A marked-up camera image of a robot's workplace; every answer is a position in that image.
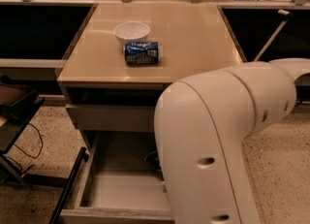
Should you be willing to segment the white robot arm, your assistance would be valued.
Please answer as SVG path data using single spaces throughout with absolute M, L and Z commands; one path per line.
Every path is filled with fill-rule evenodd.
M 203 73 L 164 91 L 154 131 L 175 224 L 261 224 L 242 143 L 294 104 L 295 75 L 284 61 Z

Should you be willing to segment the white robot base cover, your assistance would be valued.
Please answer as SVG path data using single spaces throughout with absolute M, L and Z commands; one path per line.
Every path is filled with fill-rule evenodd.
M 283 58 L 272 60 L 271 64 L 284 70 L 296 85 L 310 86 L 310 59 Z

